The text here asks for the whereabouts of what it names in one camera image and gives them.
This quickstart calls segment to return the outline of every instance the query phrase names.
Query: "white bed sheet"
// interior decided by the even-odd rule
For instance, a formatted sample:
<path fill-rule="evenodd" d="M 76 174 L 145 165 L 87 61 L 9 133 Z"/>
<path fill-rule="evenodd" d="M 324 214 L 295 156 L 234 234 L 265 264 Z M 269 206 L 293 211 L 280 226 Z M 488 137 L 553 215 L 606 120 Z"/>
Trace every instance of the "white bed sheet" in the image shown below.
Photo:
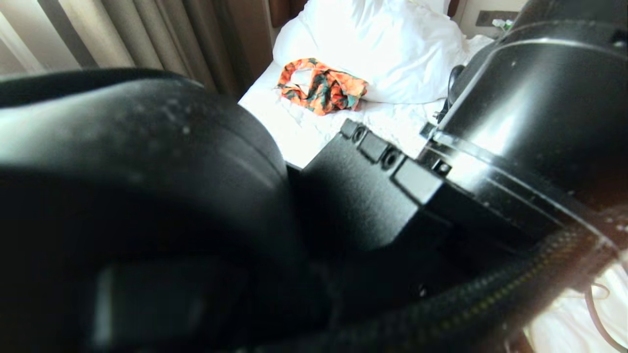
<path fill-rule="evenodd" d="M 282 98 L 275 89 L 283 66 L 273 62 L 244 94 L 239 104 L 273 136 L 283 158 L 305 167 L 340 131 L 346 119 L 364 123 L 381 138 L 415 157 L 426 141 L 419 132 L 444 99 L 427 104 L 389 104 L 361 101 L 358 111 L 337 111 L 318 116 Z"/>

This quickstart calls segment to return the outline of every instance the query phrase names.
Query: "black cable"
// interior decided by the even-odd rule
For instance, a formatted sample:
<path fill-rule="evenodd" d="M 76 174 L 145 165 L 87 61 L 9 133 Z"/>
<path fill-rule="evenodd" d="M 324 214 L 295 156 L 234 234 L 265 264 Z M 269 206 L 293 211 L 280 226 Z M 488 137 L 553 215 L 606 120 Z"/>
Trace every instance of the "black cable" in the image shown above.
<path fill-rule="evenodd" d="M 607 291 L 609 290 L 605 286 L 599 285 L 597 283 L 594 283 L 594 285 L 604 288 Z M 585 292 L 585 301 L 587 302 L 587 309 L 589 311 L 589 315 L 591 315 L 591 319 L 593 320 L 593 323 L 595 324 L 595 328 L 598 330 L 598 332 L 600 332 L 600 335 L 602 335 L 602 337 L 606 340 L 606 342 L 608 342 L 614 349 L 617 349 L 617 352 L 628 353 L 628 348 L 624 347 L 623 345 L 620 345 L 616 340 L 614 340 L 613 337 L 611 337 L 609 333 L 606 331 L 606 329 L 604 328 L 604 325 L 602 325 L 602 321 L 600 320 L 600 317 L 597 315 L 597 311 L 595 309 L 595 304 L 593 302 L 593 290 L 591 289 L 591 287 L 589 287 L 588 290 Z"/>

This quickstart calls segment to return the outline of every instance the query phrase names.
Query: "pillow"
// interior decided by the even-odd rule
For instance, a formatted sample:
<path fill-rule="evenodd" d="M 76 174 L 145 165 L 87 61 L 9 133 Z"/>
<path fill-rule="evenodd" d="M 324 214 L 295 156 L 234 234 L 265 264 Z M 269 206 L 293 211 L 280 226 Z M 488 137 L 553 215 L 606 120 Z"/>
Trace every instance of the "pillow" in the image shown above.
<path fill-rule="evenodd" d="M 273 58 L 314 57 L 368 81 L 364 99 L 432 102 L 447 94 L 451 69 L 466 61 L 465 37 L 437 0 L 309 0 L 282 28 Z"/>

